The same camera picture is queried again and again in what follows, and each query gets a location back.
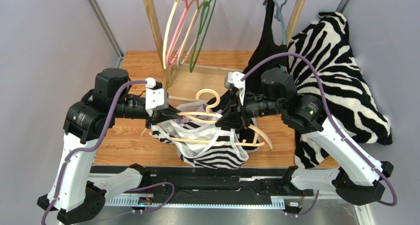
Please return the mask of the mauve pink tank top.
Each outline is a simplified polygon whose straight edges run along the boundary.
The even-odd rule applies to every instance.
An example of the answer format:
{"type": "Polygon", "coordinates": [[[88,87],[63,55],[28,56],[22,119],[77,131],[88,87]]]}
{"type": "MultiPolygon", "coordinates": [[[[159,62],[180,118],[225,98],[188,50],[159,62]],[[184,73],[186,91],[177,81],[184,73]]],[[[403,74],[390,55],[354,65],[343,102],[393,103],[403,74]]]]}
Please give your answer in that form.
{"type": "Polygon", "coordinates": [[[178,121],[178,124],[186,124],[187,122],[194,121],[192,115],[182,115],[181,119],[178,121]]]}

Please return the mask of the striped tank top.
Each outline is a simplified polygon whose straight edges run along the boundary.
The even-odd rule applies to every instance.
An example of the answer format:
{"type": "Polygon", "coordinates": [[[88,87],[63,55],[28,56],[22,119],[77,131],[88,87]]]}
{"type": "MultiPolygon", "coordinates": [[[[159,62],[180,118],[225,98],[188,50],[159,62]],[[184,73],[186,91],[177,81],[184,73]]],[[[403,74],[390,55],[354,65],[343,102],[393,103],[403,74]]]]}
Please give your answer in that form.
{"type": "Polygon", "coordinates": [[[249,156],[233,129],[196,121],[165,121],[151,125],[151,136],[164,144],[174,144],[179,158],[193,166],[210,169],[241,168],[249,156]]]}

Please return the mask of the grey blue hanger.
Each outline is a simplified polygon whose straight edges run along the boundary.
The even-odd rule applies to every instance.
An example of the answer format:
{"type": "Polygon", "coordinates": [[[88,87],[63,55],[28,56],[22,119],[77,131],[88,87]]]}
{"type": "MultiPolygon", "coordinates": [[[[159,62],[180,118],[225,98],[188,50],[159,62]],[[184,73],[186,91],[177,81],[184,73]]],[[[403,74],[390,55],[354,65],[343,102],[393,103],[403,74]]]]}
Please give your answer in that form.
{"type": "Polygon", "coordinates": [[[284,2],[279,5],[279,3],[277,2],[277,0],[273,0],[273,3],[275,5],[275,14],[274,14],[274,18],[277,19],[280,22],[281,25],[281,47],[284,47],[285,49],[287,49],[287,35],[286,35],[286,27],[285,27],[285,22],[284,22],[284,18],[283,18],[283,14],[282,14],[282,8],[284,5],[287,4],[288,0],[284,0],[284,2]]]}

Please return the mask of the light pink hanger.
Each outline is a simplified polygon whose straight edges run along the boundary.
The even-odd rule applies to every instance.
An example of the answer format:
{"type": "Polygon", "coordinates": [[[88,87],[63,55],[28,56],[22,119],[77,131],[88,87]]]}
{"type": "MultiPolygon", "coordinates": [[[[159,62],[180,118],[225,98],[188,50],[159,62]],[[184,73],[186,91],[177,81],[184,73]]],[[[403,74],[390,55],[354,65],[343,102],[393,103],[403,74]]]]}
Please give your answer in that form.
{"type": "Polygon", "coordinates": [[[184,40],[182,42],[182,44],[184,43],[183,52],[181,53],[180,57],[177,58],[177,61],[176,61],[176,66],[178,68],[181,68],[185,64],[186,61],[190,62],[190,57],[191,57],[191,54],[192,54],[193,45],[194,45],[196,37],[194,38],[193,42],[191,43],[191,46],[189,47],[188,51],[185,52],[184,49],[187,45],[188,40],[190,39],[190,36],[192,34],[194,26],[196,25],[197,20],[200,19],[200,13],[201,13],[201,8],[202,8],[203,1],[204,0],[198,0],[197,3],[193,4],[192,8],[195,8],[195,11],[194,11],[194,14],[192,16],[191,22],[188,26],[188,29],[187,29],[187,32],[185,34],[184,40]]]}

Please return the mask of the green hanger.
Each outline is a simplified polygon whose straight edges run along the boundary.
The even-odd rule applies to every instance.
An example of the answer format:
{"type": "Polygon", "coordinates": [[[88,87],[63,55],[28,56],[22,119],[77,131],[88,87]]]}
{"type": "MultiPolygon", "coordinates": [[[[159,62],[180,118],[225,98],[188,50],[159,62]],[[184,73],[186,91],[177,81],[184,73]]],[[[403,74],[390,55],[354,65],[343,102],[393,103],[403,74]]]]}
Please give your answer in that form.
{"type": "Polygon", "coordinates": [[[202,3],[200,22],[196,35],[196,39],[193,45],[192,54],[189,62],[189,72],[192,73],[198,61],[200,52],[202,50],[203,43],[206,39],[206,35],[211,23],[215,4],[217,0],[204,0],[202,3]]]}

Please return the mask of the cream hanger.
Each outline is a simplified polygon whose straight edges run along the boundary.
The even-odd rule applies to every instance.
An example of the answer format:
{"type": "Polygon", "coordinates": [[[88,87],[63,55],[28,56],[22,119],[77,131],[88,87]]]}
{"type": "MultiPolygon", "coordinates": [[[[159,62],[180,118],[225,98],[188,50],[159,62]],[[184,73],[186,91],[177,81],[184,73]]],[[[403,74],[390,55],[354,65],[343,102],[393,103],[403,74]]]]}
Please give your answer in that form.
{"type": "Polygon", "coordinates": [[[177,28],[172,38],[169,37],[169,34],[170,34],[171,26],[172,26],[172,21],[175,15],[175,11],[180,1],[181,0],[174,1],[174,4],[172,6],[172,9],[171,9],[171,12],[169,14],[168,21],[166,24],[164,41],[163,41],[163,69],[165,70],[168,70],[169,68],[171,68],[169,58],[171,57],[171,54],[173,52],[174,44],[176,43],[176,38],[179,36],[179,34],[177,33],[177,28]]]}

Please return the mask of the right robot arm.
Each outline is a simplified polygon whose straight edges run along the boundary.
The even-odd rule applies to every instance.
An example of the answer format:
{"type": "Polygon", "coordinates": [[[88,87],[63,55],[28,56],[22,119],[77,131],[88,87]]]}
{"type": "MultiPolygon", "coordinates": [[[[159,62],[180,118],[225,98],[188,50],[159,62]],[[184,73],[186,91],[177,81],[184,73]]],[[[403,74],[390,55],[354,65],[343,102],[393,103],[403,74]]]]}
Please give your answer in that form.
{"type": "Polygon", "coordinates": [[[391,176],[393,165],[378,161],[366,153],[328,115],[322,101],[312,95],[298,94],[293,77],[274,68],[261,76],[263,92],[245,90],[244,74],[229,72],[225,87],[229,103],[216,122],[217,127],[251,129],[251,119],[280,115],[284,124],[301,136],[317,143],[338,163],[333,169],[289,167],[283,179],[299,190],[335,192],[353,205],[380,202],[385,191],[382,181],[391,176]]]}

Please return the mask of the beige wooden hanger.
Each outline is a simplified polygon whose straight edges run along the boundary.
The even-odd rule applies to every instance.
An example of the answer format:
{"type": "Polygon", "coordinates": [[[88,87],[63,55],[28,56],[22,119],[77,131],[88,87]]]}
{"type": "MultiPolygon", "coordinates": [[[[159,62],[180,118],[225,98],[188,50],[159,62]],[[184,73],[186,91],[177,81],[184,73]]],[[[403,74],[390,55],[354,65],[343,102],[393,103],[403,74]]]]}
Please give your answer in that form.
{"type": "MultiPolygon", "coordinates": [[[[199,99],[199,97],[203,93],[211,93],[216,98],[215,103],[207,105],[204,112],[180,112],[179,115],[192,115],[194,121],[203,123],[203,124],[215,124],[217,120],[219,120],[222,115],[218,113],[211,113],[210,109],[213,107],[216,107],[220,103],[221,97],[218,95],[218,93],[215,90],[212,89],[201,89],[196,93],[196,100],[199,99]]],[[[255,125],[250,125],[249,129],[254,131],[254,138],[252,143],[247,143],[246,140],[243,140],[241,143],[235,143],[238,146],[251,146],[251,147],[260,147],[265,145],[265,143],[257,143],[258,137],[262,137],[269,145],[271,149],[273,149],[273,143],[261,129],[257,128],[255,125]]]]}

